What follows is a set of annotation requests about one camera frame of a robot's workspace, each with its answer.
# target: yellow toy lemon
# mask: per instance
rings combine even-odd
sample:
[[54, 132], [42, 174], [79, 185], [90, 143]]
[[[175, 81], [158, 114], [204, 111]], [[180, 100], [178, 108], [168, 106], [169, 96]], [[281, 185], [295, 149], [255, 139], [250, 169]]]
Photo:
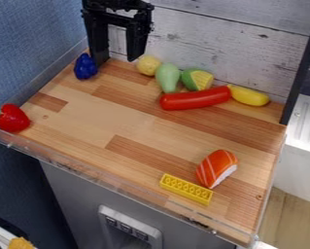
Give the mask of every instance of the yellow toy lemon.
[[23, 237], [16, 237], [9, 243], [8, 249], [34, 249], [34, 246]]
[[230, 89], [232, 97], [241, 103], [253, 106], [266, 105], [270, 98], [268, 95], [258, 92], [253, 89], [246, 89], [243, 87], [227, 85]]
[[138, 60], [136, 68], [141, 74], [153, 76], [160, 64], [161, 61], [158, 58], [152, 55], [144, 55]]

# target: wooden tray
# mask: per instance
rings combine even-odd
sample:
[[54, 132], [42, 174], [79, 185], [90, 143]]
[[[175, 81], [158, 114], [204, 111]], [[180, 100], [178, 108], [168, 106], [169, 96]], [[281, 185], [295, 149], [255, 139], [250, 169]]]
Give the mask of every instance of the wooden tray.
[[[140, 75], [131, 63], [111, 59], [84, 82], [70, 64], [22, 106], [32, 126], [18, 136], [0, 132], [0, 141], [250, 244], [284, 139], [286, 127], [278, 124], [283, 106], [230, 100], [169, 112], [159, 107], [159, 96], [155, 79]], [[159, 187], [163, 173], [197, 183], [197, 164], [218, 149], [234, 153], [240, 163], [214, 189], [209, 206]]]

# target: toy salmon sushi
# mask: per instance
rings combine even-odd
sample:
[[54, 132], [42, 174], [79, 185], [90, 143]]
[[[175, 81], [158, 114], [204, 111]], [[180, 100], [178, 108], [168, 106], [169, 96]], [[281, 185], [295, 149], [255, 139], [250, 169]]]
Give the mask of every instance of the toy salmon sushi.
[[237, 157], [226, 150], [218, 150], [197, 167], [196, 177], [201, 185], [213, 189], [237, 168]]

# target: gray wall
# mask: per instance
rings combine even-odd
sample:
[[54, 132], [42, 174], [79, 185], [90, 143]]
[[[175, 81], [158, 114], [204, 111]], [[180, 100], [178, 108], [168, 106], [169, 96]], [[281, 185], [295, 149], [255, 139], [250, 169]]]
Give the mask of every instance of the gray wall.
[[[85, 36], [81, 0], [0, 0], [0, 105]], [[74, 248], [39, 163], [0, 146], [0, 217], [41, 249]]]

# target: green toy vegetable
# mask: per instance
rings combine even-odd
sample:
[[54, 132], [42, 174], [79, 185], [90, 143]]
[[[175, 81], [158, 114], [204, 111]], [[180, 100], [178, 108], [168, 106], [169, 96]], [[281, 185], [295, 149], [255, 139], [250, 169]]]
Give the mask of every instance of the green toy vegetable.
[[163, 63], [155, 71], [155, 79], [166, 93], [175, 92], [180, 79], [180, 70], [172, 63]]
[[182, 81], [189, 90], [209, 89], [214, 81], [214, 76], [207, 71], [191, 68], [182, 73]]

